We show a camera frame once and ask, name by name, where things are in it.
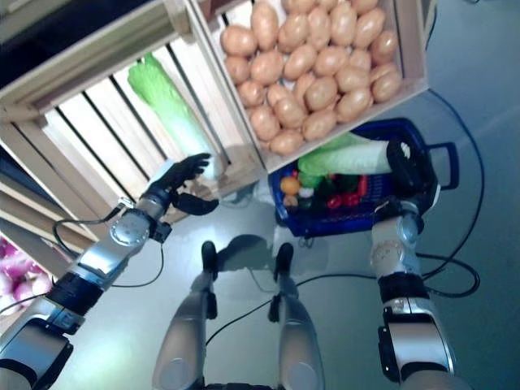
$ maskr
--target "robot forearm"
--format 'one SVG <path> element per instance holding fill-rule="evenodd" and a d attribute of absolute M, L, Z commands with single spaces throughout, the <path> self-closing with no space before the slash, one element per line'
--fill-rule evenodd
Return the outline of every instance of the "robot forearm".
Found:
<path fill-rule="evenodd" d="M 454 357 L 415 255 L 420 217 L 412 210 L 372 229 L 370 264 L 383 302 L 379 329 L 383 373 L 403 390 L 470 390 L 453 376 Z"/>

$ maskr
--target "red pepper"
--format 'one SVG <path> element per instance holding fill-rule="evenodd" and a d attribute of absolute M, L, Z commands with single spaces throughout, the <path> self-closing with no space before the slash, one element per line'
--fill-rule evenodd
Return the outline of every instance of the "red pepper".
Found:
<path fill-rule="evenodd" d="M 337 209 L 339 206 L 341 206 L 341 196 L 340 195 L 332 196 L 327 202 L 327 207 L 329 209 Z"/>
<path fill-rule="evenodd" d="M 356 193 L 353 193 L 352 197 L 350 199 L 350 202 L 351 202 L 351 204 L 350 204 L 351 206 L 357 206 L 361 202 L 361 199 L 359 198 L 359 195 L 357 195 Z"/>
<path fill-rule="evenodd" d="M 368 176 L 359 176 L 359 182 L 357 183 L 357 195 L 359 197 L 365 197 L 368 194 Z"/>
<path fill-rule="evenodd" d="M 360 198 L 356 193 L 344 193 L 342 196 L 343 206 L 351 207 L 357 206 L 360 202 Z"/>

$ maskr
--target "onion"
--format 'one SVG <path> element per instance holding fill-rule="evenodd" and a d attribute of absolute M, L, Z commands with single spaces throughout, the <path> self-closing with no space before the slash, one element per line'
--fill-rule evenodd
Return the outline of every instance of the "onion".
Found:
<path fill-rule="evenodd" d="M 0 310 L 3 310 L 4 308 L 8 307 L 9 305 L 12 305 L 13 303 L 16 303 L 16 299 L 15 297 L 13 297 L 12 294 L 7 294 L 0 297 Z M 18 310 L 21 309 L 21 307 L 21 305 L 13 306 L 9 310 L 2 312 L 1 315 L 10 315 L 16 313 Z"/>
<path fill-rule="evenodd" d="M 13 279 L 0 272 L 0 295 L 7 295 L 13 292 Z"/>
<path fill-rule="evenodd" d="M 34 295 L 45 294 L 52 288 L 52 282 L 47 274 L 40 274 L 32 282 L 32 293 Z"/>
<path fill-rule="evenodd" d="M 31 262 L 29 272 L 32 272 L 33 274 L 43 274 L 44 271 L 35 262 Z"/>
<path fill-rule="evenodd" d="M 25 298 L 30 298 L 33 296 L 33 287 L 28 281 L 20 283 L 13 292 L 13 297 L 17 301 L 22 301 Z M 31 304 L 31 301 L 23 302 L 22 306 L 29 306 Z"/>
<path fill-rule="evenodd" d="M 7 242 L 6 246 L 6 257 L 14 256 L 19 252 L 18 248 L 16 248 L 14 245 L 11 245 Z"/>
<path fill-rule="evenodd" d="M 6 256 L 0 262 L 0 271 L 9 276 L 11 279 L 16 280 L 21 276 L 24 276 L 29 268 L 31 267 L 32 261 L 29 260 L 24 252 L 18 251 L 14 255 Z"/>

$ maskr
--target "wooden crate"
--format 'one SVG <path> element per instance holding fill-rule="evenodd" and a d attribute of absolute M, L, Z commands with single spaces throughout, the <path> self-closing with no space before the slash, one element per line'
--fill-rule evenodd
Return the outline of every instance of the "wooden crate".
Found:
<path fill-rule="evenodd" d="M 282 15 L 280 0 L 269 1 Z M 223 15 L 248 24 L 252 7 L 229 0 L 147 2 L 15 80 L 0 90 L 0 145 L 73 218 L 99 219 L 118 197 L 137 198 L 165 157 L 184 157 L 126 82 L 128 68 L 154 52 L 229 161 L 218 182 L 193 191 L 223 197 L 426 89 L 421 1 L 380 3 L 401 42 L 399 95 L 287 158 L 259 147 L 225 71 Z M 172 210 L 167 220 L 181 217 Z M 84 229 L 93 239 L 106 232 Z"/>
<path fill-rule="evenodd" d="M 200 43 L 170 17 L 165 2 L 147 3 L 0 91 L 2 146 L 76 218 L 102 217 L 120 196 L 137 199 L 165 158 L 186 157 L 127 82 L 148 52 L 228 163 L 217 182 L 200 180 L 194 191 L 223 197 L 265 174 Z M 172 210 L 167 220 L 181 216 Z"/>
<path fill-rule="evenodd" d="M 277 11 L 280 24 L 285 19 L 285 12 L 280 4 L 280 0 L 267 0 Z M 187 0 L 188 13 L 193 21 L 193 31 L 198 38 L 207 46 L 210 54 L 209 60 L 214 68 L 222 73 L 227 92 L 232 97 L 240 112 L 241 119 L 244 121 L 251 138 L 261 155 L 262 162 L 268 172 L 273 172 L 291 161 L 309 153 L 311 150 L 328 142 L 341 133 L 347 132 L 367 120 L 374 118 L 394 106 L 412 98 L 418 93 L 427 89 L 426 59 L 424 54 L 424 31 L 423 31 L 423 9 L 421 0 L 379 0 L 379 6 L 387 13 L 385 28 L 392 29 L 399 36 L 399 50 L 396 53 L 396 64 L 403 76 L 401 91 L 390 101 L 384 104 L 373 105 L 363 116 L 346 124 L 341 124 L 334 131 L 325 136 L 322 140 L 305 143 L 295 154 L 281 157 L 262 149 L 257 141 L 254 131 L 240 99 L 236 88 L 223 65 L 224 54 L 220 47 L 219 37 L 225 29 L 226 23 L 241 24 L 245 27 L 250 26 L 249 18 L 252 11 L 252 2 L 231 2 L 219 8 L 220 17 L 217 23 L 208 24 L 196 0 Z"/>

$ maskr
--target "green leafy vegetable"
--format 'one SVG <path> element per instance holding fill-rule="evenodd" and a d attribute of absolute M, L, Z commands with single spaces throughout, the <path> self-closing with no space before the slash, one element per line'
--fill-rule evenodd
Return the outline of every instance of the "green leafy vegetable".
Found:
<path fill-rule="evenodd" d="M 323 176 L 312 176 L 306 174 L 305 172 L 300 172 L 298 174 L 298 180 L 300 180 L 301 186 L 308 189 L 315 189 L 318 187 L 322 179 Z"/>
<path fill-rule="evenodd" d="M 190 105 L 151 53 L 142 63 L 132 66 L 128 83 L 133 91 L 159 117 L 175 143 L 186 154 L 210 153 L 210 165 L 204 176 L 215 179 L 223 173 L 223 164 Z"/>
<path fill-rule="evenodd" d="M 391 171 L 387 160 L 387 141 L 373 141 L 350 132 L 301 157 L 298 169 L 312 176 L 333 173 L 343 175 L 376 175 Z M 410 156 L 407 145 L 401 144 Z"/>

